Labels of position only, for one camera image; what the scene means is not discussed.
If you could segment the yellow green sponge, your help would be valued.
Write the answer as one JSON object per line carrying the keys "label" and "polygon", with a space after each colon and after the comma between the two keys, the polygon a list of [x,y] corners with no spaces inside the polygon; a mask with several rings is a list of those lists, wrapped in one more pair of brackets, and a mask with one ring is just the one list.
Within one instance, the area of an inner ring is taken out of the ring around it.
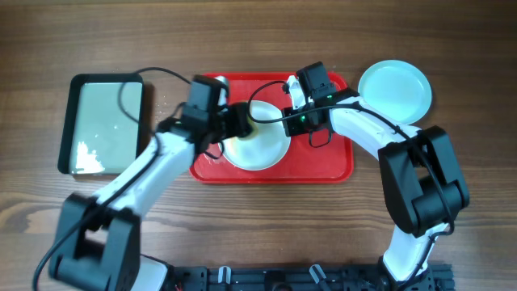
{"label": "yellow green sponge", "polygon": [[259,132],[259,127],[256,125],[255,122],[253,122],[252,120],[249,120],[246,127],[245,127],[245,132],[241,135],[241,136],[238,136],[237,138],[240,139],[240,140],[250,140],[251,138],[255,137]]}

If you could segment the white plate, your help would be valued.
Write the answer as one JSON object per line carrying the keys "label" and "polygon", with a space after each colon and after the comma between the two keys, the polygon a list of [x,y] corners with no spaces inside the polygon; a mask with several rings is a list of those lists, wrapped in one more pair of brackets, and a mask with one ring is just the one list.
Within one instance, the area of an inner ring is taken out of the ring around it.
{"label": "white plate", "polygon": [[291,143],[281,122],[256,125],[258,134],[250,140],[237,137],[224,140],[223,156],[237,168],[246,171],[261,171],[274,166],[288,152]]}

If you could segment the light blue plate top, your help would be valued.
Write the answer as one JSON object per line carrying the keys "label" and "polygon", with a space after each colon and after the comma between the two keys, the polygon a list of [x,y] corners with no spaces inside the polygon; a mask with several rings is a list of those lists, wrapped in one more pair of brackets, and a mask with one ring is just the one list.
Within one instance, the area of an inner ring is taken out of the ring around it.
{"label": "light blue plate top", "polygon": [[361,76],[358,91],[370,106],[404,124],[421,120],[432,103],[431,84],[425,74],[399,60],[371,65]]}

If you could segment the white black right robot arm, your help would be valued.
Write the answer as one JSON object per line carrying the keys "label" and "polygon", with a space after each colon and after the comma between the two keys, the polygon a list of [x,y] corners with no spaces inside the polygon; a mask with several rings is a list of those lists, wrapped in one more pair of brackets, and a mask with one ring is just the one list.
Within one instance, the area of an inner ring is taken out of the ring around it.
{"label": "white black right robot arm", "polygon": [[347,137],[379,163],[385,205],[395,228],[380,258],[381,275],[393,289],[406,290],[428,273],[438,238],[450,236],[469,205],[469,190],[448,134],[419,129],[371,107],[350,88],[313,92],[304,105],[282,111],[289,135],[328,129]]}

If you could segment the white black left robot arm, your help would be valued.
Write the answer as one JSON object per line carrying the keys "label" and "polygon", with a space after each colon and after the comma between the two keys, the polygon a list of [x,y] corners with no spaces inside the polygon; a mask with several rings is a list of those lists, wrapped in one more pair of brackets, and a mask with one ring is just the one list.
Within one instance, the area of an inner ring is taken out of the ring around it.
{"label": "white black left robot arm", "polygon": [[208,146],[250,134],[248,105],[183,106],[160,122],[142,154],[92,196],[71,194],[41,260],[54,280],[81,290],[172,290],[174,269],[141,254],[141,221]]}

